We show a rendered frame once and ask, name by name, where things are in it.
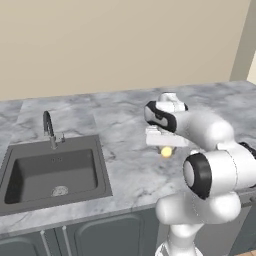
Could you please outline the grey cupboard door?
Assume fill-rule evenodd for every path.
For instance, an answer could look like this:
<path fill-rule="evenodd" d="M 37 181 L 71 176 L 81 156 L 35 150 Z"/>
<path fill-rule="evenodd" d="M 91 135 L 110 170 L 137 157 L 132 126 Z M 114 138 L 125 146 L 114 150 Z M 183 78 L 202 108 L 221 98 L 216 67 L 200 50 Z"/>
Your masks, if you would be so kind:
<path fill-rule="evenodd" d="M 0 240 L 0 256 L 47 256 L 39 233 Z"/>
<path fill-rule="evenodd" d="M 55 234 L 68 256 L 62 227 Z M 159 221 L 151 208 L 66 227 L 73 256 L 154 256 Z"/>

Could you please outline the dark grey sink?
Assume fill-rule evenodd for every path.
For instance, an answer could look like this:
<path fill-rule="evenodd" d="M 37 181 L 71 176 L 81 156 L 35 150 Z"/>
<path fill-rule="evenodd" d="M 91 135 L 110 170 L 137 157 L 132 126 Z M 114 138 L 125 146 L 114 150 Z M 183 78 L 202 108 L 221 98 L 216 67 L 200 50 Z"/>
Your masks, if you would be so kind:
<path fill-rule="evenodd" d="M 0 216 L 108 197 L 112 189 L 97 135 L 11 145 L 0 171 Z"/>

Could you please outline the dark metal tap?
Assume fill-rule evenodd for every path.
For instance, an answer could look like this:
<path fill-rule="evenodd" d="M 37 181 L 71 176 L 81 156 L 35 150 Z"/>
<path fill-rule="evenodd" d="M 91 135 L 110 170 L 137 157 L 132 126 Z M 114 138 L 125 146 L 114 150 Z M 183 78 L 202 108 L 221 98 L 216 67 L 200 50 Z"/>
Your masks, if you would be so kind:
<path fill-rule="evenodd" d="M 51 148 L 53 150 L 55 150 L 58 147 L 59 143 L 65 142 L 65 137 L 63 133 L 57 133 L 57 134 L 54 133 L 51 116 L 48 111 L 45 111 L 43 113 L 43 129 L 44 129 L 44 135 L 49 138 Z"/>

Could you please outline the grey cabinet front panel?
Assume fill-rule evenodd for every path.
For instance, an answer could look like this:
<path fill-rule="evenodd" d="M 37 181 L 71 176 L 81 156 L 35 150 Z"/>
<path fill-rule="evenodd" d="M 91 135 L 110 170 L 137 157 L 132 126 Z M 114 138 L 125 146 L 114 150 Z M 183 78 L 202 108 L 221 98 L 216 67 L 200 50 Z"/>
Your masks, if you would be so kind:
<path fill-rule="evenodd" d="M 206 224 L 195 244 L 204 256 L 236 256 L 256 250 L 256 190 L 239 194 L 239 216 L 224 224 Z"/>

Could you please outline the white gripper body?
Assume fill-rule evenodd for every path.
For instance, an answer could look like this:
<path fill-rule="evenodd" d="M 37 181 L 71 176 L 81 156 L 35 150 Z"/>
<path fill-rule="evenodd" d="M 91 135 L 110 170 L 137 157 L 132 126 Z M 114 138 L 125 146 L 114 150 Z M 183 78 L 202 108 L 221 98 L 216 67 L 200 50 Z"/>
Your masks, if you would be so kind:
<path fill-rule="evenodd" d="M 146 128 L 146 144 L 149 146 L 187 147 L 189 140 L 157 127 Z"/>

